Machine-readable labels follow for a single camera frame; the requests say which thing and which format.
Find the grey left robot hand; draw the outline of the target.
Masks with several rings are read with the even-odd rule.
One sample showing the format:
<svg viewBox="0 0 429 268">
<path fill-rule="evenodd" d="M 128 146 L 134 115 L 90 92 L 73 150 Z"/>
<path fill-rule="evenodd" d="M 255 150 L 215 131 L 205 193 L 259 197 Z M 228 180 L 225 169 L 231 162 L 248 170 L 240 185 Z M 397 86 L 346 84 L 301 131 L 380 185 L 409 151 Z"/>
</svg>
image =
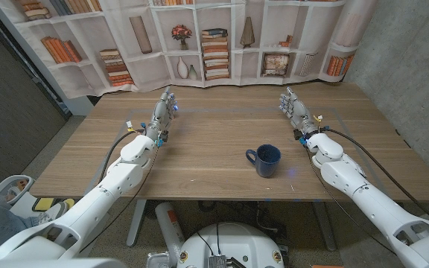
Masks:
<svg viewBox="0 0 429 268">
<path fill-rule="evenodd" d="M 145 135 L 153 141 L 158 141 L 160 135 L 168 131 L 177 110 L 175 95 L 171 92 L 170 87 L 167 86 L 160 99 L 156 102 Z"/>
</svg>

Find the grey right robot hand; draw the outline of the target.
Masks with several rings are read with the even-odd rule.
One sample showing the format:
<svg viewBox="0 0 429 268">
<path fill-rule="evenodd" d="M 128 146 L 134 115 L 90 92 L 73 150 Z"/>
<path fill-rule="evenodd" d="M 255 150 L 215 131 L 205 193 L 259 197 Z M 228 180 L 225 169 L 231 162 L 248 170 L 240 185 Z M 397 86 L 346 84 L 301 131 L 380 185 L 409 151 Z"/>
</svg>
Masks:
<svg viewBox="0 0 429 268">
<path fill-rule="evenodd" d="M 291 87 L 288 86 L 286 92 L 280 94 L 279 100 L 279 109 L 287 116 L 297 136 L 309 139 L 312 135 L 320 132 L 320 127 L 314 116 L 307 106 L 298 99 Z"/>
</svg>

